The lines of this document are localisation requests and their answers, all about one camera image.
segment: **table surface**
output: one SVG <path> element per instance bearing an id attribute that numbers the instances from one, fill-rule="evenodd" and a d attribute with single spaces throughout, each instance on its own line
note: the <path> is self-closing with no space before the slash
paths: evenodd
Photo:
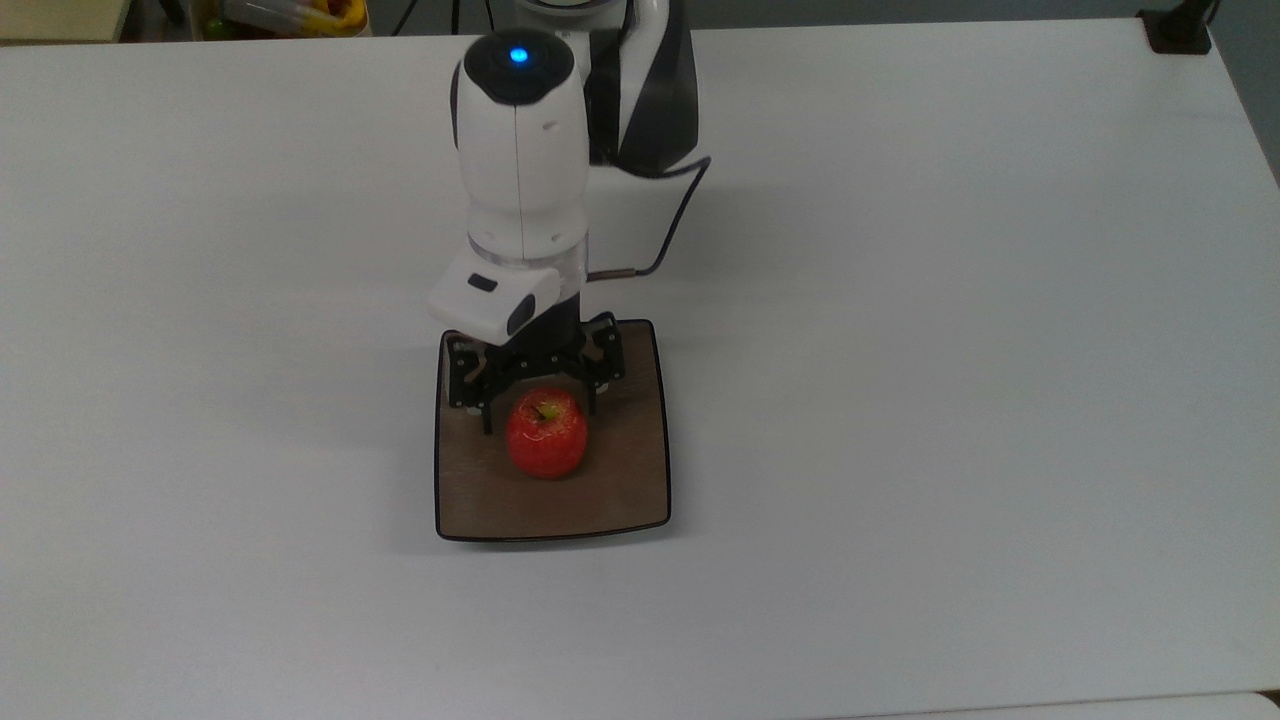
<path id="1" fill-rule="evenodd" d="M 1137 20 L 695 35 L 673 519 L 433 529 L 467 38 L 0 49 L 20 717 L 829 717 L 1280 685 L 1280 192 Z M 594 172 L 591 264 L 684 190 Z"/>
<path id="2" fill-rule="evenodd" d="M 1084 702 L 945 715 L 896 715 L 895 720 L 1277 720 L 1280 708 L 1258 694 L 1219 694 Z"/>
<path id="3" fill-rule="evenodd" d="M 0 45 L 115 42 L 128 10 L 129 0 L 0 0 Z"/>

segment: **black cable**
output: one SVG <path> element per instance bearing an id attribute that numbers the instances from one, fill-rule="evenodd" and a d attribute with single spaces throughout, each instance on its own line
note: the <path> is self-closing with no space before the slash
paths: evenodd
<path id="1" fill-rule="evenodd" d="M 392 31 L 392 37 L 399 35 L 399 31 L 404 27 L 404 20 L 408 19 L 410 14 L 413 13 L 413 8 L 417 6 L 417 0 L 408 0 L 408 6 L 404 8 L 404 14 L 401 15 L 401 22 L 396 23 L 396 29 Z"/>
<path id="2" fill-rule="evenodd" d="M 600 147 L 600 152 L 620 170 L 645 179 L 675 178 L 680 176 L 687 176 L 689 173 L 698 170 L 698 174 L 694 176 L 694 181 L 689 183 L 689 190 L 685 191 L 685 197 L 680 200 L 680 206 L 676 208 L 676 214 L 672 215 L 671 218 L 671 227 L 667 228 L 667 237 L 662 240 L 662 247 L 658 250 L 658 258 L 654 259 L 653 264 L 640 270 L 635 268 L 620 268 L 616 270 L 596 270 L 594 273 L 586 274 L 586 282 L 613 281 L 621 278 L 643 278 L 645 275 L 652 275 L 653 272 L 658 269 L 658 265 L 662 265 L 662 261 L 667 258 L 667 250 L 671 247 L 671 240 L 676 237 L 676 228 L 680 227 L 680 219 L 685 217 L 685 208 L 689 206 L 690 199 L 694 197 L 694 191 L 698 190 L 698 183 L 703 182 L 703 176 L 707 174 L 707 168 L 712 167 L 712 156 L 705 155 L 701 159 L 694 160 L 692 163 L 676 168 L 675 170 L 650 173 L 648 170 L 641 170 L 639 168 L 628 168 L 625 164 L 620 164 L 617 161 L 618 159 L 617 155 L 612 150 Z"/>

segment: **brown tray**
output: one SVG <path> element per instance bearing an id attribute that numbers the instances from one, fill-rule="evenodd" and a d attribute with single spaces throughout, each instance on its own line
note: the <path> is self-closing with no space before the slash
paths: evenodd
<path id="1" fill-rule="evenodd" d="M 671 519 L 671 459 L 658 346 L 649 320 L 621 320 L 626 377 L 609 383 L 588 418 L 582 464 L 540 480 L 507 455 L 507 415 L 538 386 L 562 387 L 586 409 L 581 383 L 566 375 L 516 383 L 493 404 L 494 433 L 448 405 L 445 343 L 435 402 L 435 532 L 468 542 L 585 538 L 657 528 Z"/>

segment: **black clamp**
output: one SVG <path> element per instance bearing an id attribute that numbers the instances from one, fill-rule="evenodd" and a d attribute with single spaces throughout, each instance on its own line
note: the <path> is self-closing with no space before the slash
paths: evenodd
<path id="1" fill-rule="evenodd" d="M 520 380 L 568 375 L 582 383 L 588 413 L 594 415 L 596 393 L 626 377 L 622 333 L 612 313 L 579 323 L 572 340 L 553 348 L 498 347 L 453 333 L 445 350 L 449 405 L 479 411 L 486 436 L 493 434 L 493 401 Z"/>

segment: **black mounting bracket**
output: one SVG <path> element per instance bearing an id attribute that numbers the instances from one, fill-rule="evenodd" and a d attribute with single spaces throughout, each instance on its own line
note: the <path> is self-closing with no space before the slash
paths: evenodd
<path id="1" fill-rule="evenodd" d="M 486 436 L 493 434 L 493 401 L 520 380 L 568 375 L 582 383 L 588 413 L 594 415 L 595 395 L 626 375 L 622 333 L 612 313 L 577 323 L 572 338 L 557 347 L 498 347 L 458 333 L 445 341 L 445 350 L 448 402 L 479 413 Z"/>
<path id="2" fill-rule="evenodd" d="M 1185 0 L 1172 10 L 1139 10 L 1151 49 L 1160 55 L 1208 55 L 1213 42 L 1204 14 L 1212 4 L 1213 0 Z"/>

